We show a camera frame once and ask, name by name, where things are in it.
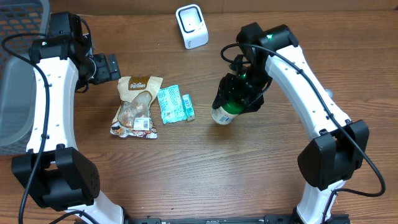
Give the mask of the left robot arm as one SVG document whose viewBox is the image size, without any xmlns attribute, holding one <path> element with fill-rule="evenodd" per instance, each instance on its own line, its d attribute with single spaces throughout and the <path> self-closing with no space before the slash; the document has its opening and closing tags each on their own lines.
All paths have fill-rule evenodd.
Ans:
<svg viewBox="0 0 398 224">
<path fill-rule="evenodd" d="M 35 35 L 25 61 L 34 69 L 34 122 L 26 153 L 12 159 L 23 199 L 85 223 L 128 223 L 125 210 L 101 191 L 98 169 L 78 150 L 73 126 L 75 93 L 118 80 L 116 57 L 95 54 L 87 23 L 59 12 L 47 33 Z"/>
</svg>

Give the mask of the yellow dish soap bottle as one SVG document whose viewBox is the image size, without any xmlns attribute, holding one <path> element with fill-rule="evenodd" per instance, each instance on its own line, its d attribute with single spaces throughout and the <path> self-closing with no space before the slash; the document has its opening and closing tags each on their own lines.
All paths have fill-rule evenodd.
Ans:
<svg viewBox="0 0 398 224">
<path fill-rule="evenodd" d="M 333 92 L 329 89 L 325 90 L 330 98 L 333 98 Z"/>
</svg>

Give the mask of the green lid jar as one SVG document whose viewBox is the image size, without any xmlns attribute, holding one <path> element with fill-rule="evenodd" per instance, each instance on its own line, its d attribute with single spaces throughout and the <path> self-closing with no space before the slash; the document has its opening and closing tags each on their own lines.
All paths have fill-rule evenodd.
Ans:
<svg viewBox="0 0 398 224">
<path fill-rule="evenodd" d="M 216 109 L 211 110 L 213 120 L 221 125 L 227 125 L 233 121 L 244 109 L 244 106 L 230 98 L 229 101 Z"/>
</svg>

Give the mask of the teal wet wipes pack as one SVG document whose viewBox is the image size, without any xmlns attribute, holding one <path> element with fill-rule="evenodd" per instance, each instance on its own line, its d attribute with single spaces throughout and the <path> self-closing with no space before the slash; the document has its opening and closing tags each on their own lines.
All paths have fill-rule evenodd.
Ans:
<svg viewBox="0 0 398 224">
<path fill-rule="evenodd" d="M 164 124 L 176 123 L 187 119 L 178 85 L 161 88 L 157 94 L 157 98 Z"/>
</svg>

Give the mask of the brown snack bag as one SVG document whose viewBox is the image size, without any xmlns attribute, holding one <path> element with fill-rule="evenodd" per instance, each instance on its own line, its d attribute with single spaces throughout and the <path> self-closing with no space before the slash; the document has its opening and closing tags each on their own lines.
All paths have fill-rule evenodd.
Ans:
<svg viewBox="0 0 398 224">
<path fill-rule="evenodd" d="M 122 77 L 118 80 L 121 104 L 110 127 L 112 135 L 157 138 L 150 106 L 157 98 L 162 82 L 162 78 L 153 76 Z"/>
</svg>

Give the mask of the small teal tissue pack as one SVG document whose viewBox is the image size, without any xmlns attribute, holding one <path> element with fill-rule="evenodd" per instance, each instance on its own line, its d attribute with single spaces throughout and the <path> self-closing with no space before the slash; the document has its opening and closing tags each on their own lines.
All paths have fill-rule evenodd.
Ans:
<svg viewBox="0 0 398 224">
<path fill-rule="evenodd" d="M 187 117 L 187 121 L 192 121 L 195 119 L 195 111 L 193 108 L 192 99 L 189 94 L 185 94 L 182 96 L 182 103 L 185 115 Z"/>
</svg>

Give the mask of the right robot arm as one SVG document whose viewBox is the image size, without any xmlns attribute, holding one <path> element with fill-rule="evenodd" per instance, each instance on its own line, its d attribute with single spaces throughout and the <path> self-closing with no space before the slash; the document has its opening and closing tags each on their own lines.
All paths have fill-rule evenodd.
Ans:
<svg viewBox="0 0 398 224">
<path fill-rule="evenodd" d="M 298 114 L 309 143 L 297 162 L 306 181 L 291 215 L 266 215 L 266 223 L 348 223 L 331 207 L 345 182 L 363 162 L 369 129 L 352 121 L 331 99 L 308 66 L 297 38 L 286 25 L 262 30 L 243 26 L 236 44 L 241 53 L 220 81 L 211 116 L 221 125 L 257 111 L 264 93 L 277 83 Z"/>
</svg>

